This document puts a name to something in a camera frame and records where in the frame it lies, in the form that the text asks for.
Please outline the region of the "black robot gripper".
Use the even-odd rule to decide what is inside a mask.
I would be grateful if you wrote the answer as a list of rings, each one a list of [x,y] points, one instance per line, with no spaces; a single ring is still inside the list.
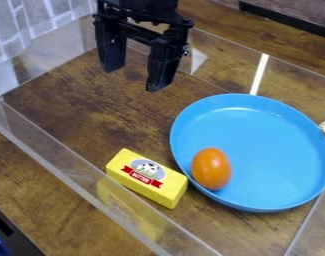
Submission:
[[[99,62],[106,72],[125,66],[126,43],[150,46],[146,90],[173,83],[188,51],[193,21],[178,13],[178,0],[97,0],[93,16]]]

